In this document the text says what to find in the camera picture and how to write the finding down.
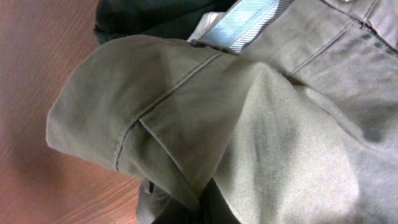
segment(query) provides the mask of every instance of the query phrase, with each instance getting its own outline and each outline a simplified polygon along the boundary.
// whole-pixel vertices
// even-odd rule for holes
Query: blue striped fabric
[[[240,53],[290,6],[293,0],[241,0],[200,40]]]

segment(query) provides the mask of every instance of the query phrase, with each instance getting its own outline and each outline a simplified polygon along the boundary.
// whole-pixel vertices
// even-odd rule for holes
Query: wooden floor
[[[0,223],[136,223],[139,179],[47,147],[47,111],[97,44],[96,0],[0,0]]]

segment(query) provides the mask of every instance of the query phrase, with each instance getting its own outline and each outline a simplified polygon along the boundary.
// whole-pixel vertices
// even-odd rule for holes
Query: brown wooden surface
[[[96,47],[95,0],[0,0],[0,223],[135,223],[138,179],[45,143],[47,111]]]

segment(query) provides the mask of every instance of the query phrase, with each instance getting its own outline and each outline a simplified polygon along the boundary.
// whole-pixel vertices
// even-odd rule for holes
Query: wooden table
[[[0,223],[136,223],[139,179],[45,143],[47,111],[97,47],[96,0],[0,0]]]

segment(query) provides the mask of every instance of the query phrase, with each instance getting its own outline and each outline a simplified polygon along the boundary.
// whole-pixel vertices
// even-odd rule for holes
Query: wood grain
[[[49,149],[47,111],[97,47],[96,0],[0,1],[0,223],[136,223],[139,179]]]

